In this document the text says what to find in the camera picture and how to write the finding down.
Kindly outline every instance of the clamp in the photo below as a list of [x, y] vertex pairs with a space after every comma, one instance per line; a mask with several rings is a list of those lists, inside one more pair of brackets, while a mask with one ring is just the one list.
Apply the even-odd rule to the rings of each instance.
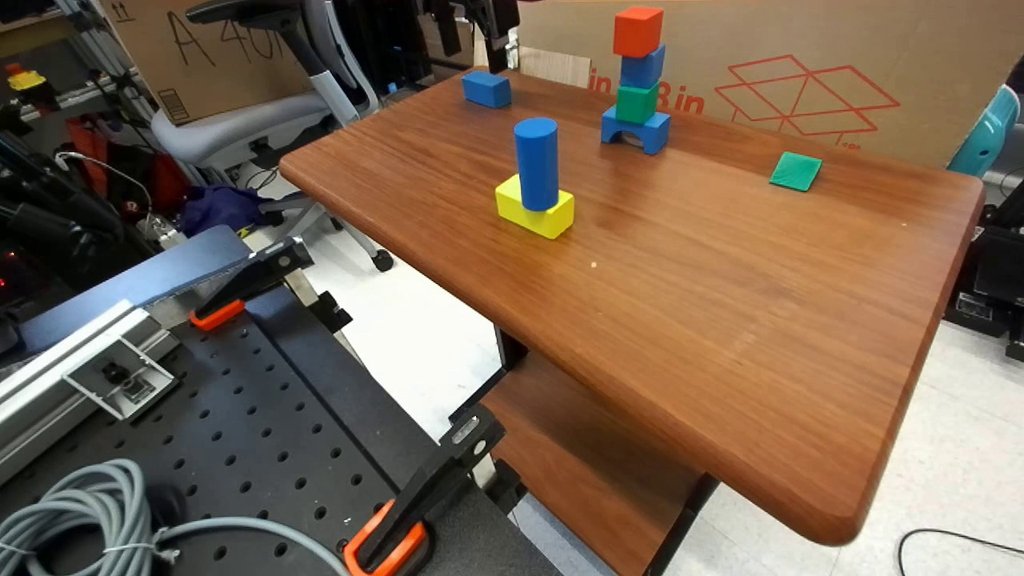
[[413, 572], [427, 558], [427, 526], [471, 486], [472, 467], [504, 430], [483, 407], [471, 407], [413, 479], [341, 543], [353, 576]]
[[278, 240], [249, 256], [200, 308], [192, 311], [188, 323], [198, 333], [217, 333], [247, 311], [247, 300], [286, 286], [297, 300], [327, 323], [328, 333], [341, 331], [353, 317], [333, 300], [328, 291], [315, 294], [297, 268], [309, 268], [313, 256], [301, 237]]

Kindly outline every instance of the red block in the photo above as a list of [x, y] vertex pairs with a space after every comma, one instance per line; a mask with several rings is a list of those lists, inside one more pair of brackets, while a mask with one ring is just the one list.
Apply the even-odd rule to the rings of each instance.
[[658, 8], [627, 8], [615, 12], [615, 56], [647, 58], [661, 44], [661, 11]]

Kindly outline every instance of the floor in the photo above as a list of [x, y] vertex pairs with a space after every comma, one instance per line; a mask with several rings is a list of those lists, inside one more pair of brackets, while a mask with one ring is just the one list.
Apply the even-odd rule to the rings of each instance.
[[[356, 317], [341, 331], [348, 347], [441, 436], [443, 416], [497, 370], [491, 328], [404, 262], [376, 274], [346, 235], [327, 232], [309, 246], [309, 282]], [[665, 572], [887, 576], [894, 572], [899, 535], [917, 526], [1024, 546], [1024, 366], [1006, 361], [995, 338], [950, 323], [938, 331], [855, 543], [814, 546], [720, 486]], [[909, 543], [904, 572], [1024, 572], [1024, 558], [923, 535]]]

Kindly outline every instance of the blue block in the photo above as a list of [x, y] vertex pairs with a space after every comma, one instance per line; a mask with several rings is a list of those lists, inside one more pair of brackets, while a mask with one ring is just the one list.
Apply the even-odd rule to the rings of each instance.
[[620, 122], [615, 119], [615, 105], [603, 110], [602, 115], [602, 141], [620, 141], [620, 137], [635, 137], [643, 154], [658, 154], [668, 143], [668, 131], [670, 131], [670, 119], [656, 113], [649, 115], [649, 122], [632, 125], [632, 122]]
[[460, 76], [460, 92], [483, 110], [509, 110], [510, 105], [510, 83], [509, 76], [471, 70]]
[[520, 184], [520, 205], [546, 211], [556, 201], [556, 122], [523, 119], [515, 125], [515, 159]]
[[661, 83], [665, 44], [647, 58], [620, 58], [620, 88], [649, 91]]

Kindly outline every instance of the toy block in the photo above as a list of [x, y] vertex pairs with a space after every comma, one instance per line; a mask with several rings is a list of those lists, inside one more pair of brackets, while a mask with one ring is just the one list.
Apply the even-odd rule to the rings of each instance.
[[627, 8], [615, 12], [615, 56], [647, 58], [661, 44], [661, 11], [658, 8]]
[[643, 125], [658, 102], [658, 91], [620, 88], [615, 96], [615, 119]]
[[649, 115], [643, 125], [615, 119], [615, 110], [603, 110], [603, 115], [602, 115], [602, 141], [603, 143], [632, 137], [632, 141], [640, 141], [640, 151], [649, 157], [665, 151], [668, 131], [670, 131], [670, 119], [661, 113]]
[[821, 159], [802, 154], [781, 154], [766, 184], [792, 192], [808, 192], [820, 173]]
[[542, 115], [519, 122], [515, 157], [520, 205], [528, 211], [546, 211], [556, 201], [556, 122]]
[[556, 201], [546, 211], [528, 211], [520, 205], [519, 173], [510, 178], [504, 178], [502, 186], [497, 186], [491, 198], [497, 198], [500, 218], [504, 218], [538, 237], [546, 237], [546, 240], [556, 240], [574, 220], [574, 198], [567, 188], [556, 192]]
[[620, 88], [656, 91], [665, 70], [665, 44], [647, 58], [620, 58]]
[[460, 76], [460, 92], [483, 110], [509, 110], [510, 105], [510, 83], [509, 76], [471, 70]]

